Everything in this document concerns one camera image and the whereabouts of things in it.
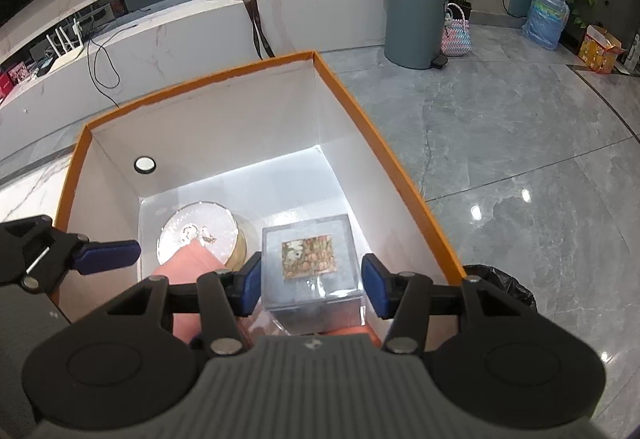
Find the pink cylinder humidifier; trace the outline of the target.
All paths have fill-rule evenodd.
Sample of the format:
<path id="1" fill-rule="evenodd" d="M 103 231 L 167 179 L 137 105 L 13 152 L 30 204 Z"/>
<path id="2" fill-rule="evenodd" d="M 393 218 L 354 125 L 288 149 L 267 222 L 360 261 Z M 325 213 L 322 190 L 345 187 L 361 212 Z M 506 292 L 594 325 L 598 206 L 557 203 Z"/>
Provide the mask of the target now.
<path id="1" fill-rule="evenodd" d="M 167 263 L 154 272 L 154 275 L 167 277 L 169 281 L 167 303 L 174 318 L 172 334 L 186 344 L 191 344 L 201 334 L 196 281 L 201 275 L 217 270 L 230 269 L 206 251 L 200 243 L 193 241 L 180 248 Z"/>

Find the clear acrylic cube box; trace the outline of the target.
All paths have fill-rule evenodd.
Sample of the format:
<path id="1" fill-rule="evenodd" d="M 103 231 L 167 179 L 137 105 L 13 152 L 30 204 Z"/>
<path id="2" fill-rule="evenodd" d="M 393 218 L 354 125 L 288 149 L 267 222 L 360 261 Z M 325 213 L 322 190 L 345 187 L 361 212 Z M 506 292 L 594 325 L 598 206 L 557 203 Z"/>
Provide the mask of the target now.
<path id="1" fill-rule="evenodd" d="M 262 308 L 291 335 L 363 325 L 363 287 L 347 215 L 262 230 Z"/>

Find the pink pump lotion bottle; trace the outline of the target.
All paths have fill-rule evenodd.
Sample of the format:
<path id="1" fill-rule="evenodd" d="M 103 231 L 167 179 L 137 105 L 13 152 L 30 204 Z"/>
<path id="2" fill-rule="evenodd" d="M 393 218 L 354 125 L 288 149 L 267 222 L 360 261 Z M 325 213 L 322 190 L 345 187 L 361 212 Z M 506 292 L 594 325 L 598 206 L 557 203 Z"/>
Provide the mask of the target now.
<path id="1" fill-rule="evenodd" d="M 369 323 L 342 327 L 329 332 L 314 333 L 312 340 L 318 341 L 322 350 L 326 349 L 330 352 L 336 352 L 338 347 L 343 345 L 363 345 L 364 343 L 368 343 L 370 348 L 382 348 L 382 339 L 378 337 L 378 334 L 375 333 Z"/>

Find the orange storage box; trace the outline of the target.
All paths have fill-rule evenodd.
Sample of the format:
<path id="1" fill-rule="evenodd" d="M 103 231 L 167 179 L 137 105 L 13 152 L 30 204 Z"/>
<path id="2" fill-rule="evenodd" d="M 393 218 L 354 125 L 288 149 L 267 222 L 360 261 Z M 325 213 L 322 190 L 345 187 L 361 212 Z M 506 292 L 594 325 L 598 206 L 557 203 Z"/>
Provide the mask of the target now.
<path id="1" fill-rule="evenodd" d="M 95 241 L 136 240 L 134 265 L 70 273 L 58 306 L 76 321 L 160 268 L 156 243 L 181 207 L 214 202 L 242 230 L 246 259 L 262 230 L 345 214 L 358 263 L 464 278 L 420 192 L 356 99 L 315 52 L 240 66 L 169 87 L 82 129 L 55 223 Z M 256 341 L 288 335 L 262 308 L 242 326 Z"/>

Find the red gift box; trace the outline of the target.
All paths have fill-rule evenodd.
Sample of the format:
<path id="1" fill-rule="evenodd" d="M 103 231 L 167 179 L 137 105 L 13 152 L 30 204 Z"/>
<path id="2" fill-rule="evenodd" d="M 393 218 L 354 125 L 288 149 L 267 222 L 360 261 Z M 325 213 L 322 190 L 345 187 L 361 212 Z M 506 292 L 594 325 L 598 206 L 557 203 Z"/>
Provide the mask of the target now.
<path id="1" fill-rule="evenodd" d="M 0 102 L 2 102 L 6 97 L 12 92 L 14 88 L 14 83 L 9 77 L 8 73 L 1 72 L 0 73 Z"/>

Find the white wifi router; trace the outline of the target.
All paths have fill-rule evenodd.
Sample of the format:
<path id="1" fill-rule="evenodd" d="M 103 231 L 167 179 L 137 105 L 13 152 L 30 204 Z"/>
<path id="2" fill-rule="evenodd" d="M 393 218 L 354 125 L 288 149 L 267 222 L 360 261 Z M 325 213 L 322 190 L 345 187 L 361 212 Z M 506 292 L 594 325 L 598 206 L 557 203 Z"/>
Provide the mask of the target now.
<path id="1" fill-rule="evenodd" d="M 72 23 L 66 25 L 65 28 L 58 26 L 51 34 L 46 35 L 47 41 L 54 51 L 51 72 L 80 58 L 87 48 L 82 36 L 84 33 L 77 19 L 73 19 Z"/>

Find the pastel woven basket bag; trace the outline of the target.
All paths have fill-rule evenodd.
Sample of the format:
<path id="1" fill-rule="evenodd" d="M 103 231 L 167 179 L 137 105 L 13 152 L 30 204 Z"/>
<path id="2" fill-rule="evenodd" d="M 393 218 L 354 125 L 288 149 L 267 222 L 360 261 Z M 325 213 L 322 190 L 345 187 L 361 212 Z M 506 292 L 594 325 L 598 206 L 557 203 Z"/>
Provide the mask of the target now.
<path id="1" fill-rule="evenodd" d="M 453 2 L 446 5 L 440 49 L 446 57 L 462 57 L 472 51 L 469 20 L 462 8 Z"/>

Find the grey-green pedal trash bin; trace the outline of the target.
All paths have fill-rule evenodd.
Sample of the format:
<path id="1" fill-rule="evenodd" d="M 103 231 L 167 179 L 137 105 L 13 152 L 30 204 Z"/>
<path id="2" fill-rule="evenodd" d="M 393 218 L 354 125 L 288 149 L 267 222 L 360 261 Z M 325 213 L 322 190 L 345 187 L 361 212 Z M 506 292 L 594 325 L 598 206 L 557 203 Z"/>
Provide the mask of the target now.
<path id="1" fill-rule="evenodd" d="M 387 0 L 384 55 L 406 69 L 442 69 L 448 0 Z"/>

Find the orange cardboard carton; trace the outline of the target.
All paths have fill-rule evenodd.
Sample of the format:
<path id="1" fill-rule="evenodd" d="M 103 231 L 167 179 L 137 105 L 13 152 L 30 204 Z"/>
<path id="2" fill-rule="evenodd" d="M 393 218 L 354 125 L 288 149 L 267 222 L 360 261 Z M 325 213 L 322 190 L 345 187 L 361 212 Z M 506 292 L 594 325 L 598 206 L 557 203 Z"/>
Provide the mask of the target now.
<path id="1" fill-rule="evenodd" d="M 608 30 L 590 24 L 585 32 L 578 52 L 578 58 L 588 69 L 599 74 L 610 74 L 619 55 L 625 49 L 622 42 Z"/>

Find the blue water jug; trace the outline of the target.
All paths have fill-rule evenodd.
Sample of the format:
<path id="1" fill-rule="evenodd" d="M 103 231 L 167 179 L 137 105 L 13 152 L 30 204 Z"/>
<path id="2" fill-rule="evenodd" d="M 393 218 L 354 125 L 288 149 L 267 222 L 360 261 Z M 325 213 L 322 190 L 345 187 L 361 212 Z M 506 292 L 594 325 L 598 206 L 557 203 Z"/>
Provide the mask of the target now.
<path id="1" fill-rule="evenodd" d="M 544 49 L 555 50 L 569 16 L 570 7 L 565 0 L 532 0 L 523 34 Z"/>

